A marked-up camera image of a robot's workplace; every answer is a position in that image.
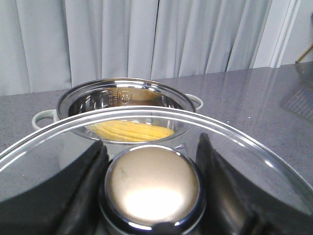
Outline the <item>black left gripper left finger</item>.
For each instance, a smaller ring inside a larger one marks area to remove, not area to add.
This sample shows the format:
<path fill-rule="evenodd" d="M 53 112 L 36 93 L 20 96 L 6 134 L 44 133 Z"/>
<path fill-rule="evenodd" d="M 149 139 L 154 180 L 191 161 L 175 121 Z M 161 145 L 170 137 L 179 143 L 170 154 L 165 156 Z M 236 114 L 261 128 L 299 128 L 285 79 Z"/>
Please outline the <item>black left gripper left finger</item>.
<path fill-rule="evenodd" d="M 101 141 L 52 178 L 0 204 L 2 235 L 92 235 L 98 187 L 109 161 Z"/>

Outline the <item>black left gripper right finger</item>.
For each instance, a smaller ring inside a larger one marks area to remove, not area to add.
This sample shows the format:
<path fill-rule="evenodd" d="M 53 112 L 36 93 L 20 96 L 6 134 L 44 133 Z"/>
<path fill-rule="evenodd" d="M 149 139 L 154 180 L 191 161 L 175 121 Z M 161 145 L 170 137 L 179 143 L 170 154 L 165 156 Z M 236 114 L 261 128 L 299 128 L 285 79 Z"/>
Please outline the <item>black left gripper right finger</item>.
<path fill-rule="evenodd" d="M 203 235 L 311 235 L 313 217 L 278 200 L 236 170 L 207 134 L 199 137 L 196 165 L 207 205 Z"/>

